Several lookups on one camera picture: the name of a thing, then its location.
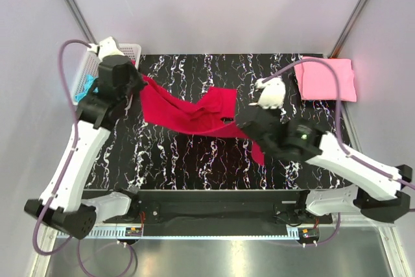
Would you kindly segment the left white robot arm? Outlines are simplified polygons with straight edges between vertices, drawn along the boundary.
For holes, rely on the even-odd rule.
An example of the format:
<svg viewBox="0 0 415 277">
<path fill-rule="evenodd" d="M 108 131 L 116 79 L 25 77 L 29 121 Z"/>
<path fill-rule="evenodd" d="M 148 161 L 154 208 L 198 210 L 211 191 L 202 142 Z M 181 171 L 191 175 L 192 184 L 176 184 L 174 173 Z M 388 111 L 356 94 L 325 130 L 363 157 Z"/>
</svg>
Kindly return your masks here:
<svg viewBox="0 0 415 277">
<path fill-rule="evenodd" d="M 145 85 L 129 57 L 102 59 L 92 89 L 77 105 L 77 126 L 64 152 L 70 160 L 62 159 L 40 197 L 26 202 L 26 213 L 76 239 L 85 238 L 96 224 L 113 217 L 128 223 L 139 217 L 140 207 L 131 191 L 112 191 L 92 199 L 83 199 L 82 194 L 97 154 L 124 115 L 128 99 Z"/>
</svg>

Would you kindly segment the red t shirt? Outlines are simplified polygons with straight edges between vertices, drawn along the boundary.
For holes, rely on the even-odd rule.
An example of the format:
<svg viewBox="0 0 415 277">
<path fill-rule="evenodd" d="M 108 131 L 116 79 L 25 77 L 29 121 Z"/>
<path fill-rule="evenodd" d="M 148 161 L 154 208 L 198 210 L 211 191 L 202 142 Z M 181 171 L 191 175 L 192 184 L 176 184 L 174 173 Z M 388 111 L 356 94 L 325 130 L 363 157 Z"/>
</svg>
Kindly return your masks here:
<svg viewBox="0 0 415 277">
<path fill-rule="evenodd" d="M 181 134 L 214 138 L 246 139 L 234 121 L 237 90 L 210 87 L 196 103 L 178 99 L 155 80 L 143 76 L 147 85 L 140 91 L 146 123 L 162 126 Z"/>
</svg>

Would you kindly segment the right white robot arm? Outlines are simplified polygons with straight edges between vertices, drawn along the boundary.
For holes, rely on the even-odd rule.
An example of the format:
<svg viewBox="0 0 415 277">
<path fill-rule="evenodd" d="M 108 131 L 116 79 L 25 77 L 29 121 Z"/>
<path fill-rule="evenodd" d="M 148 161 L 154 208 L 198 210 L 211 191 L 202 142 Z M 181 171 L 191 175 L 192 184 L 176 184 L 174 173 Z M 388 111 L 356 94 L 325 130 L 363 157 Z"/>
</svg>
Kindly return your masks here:
<svg viewBox="0 0 415 277">
<path fill-rule="evenodd" d="M 308 223 L 330 213 L 360 212 L 371 220 L 393 223 L 410 211 L 410 196 L 402 191 L 402 183 L 411 181 L 411 167 L 384 165 L 310 120 L 294 118 L 283 123 L 278 114 L 251 106 L 235 121 L 266 156 L 321 167 L 351 183 L 340 189 L 301 191 L 294 206 L 297 220 Z"/>
</svg>

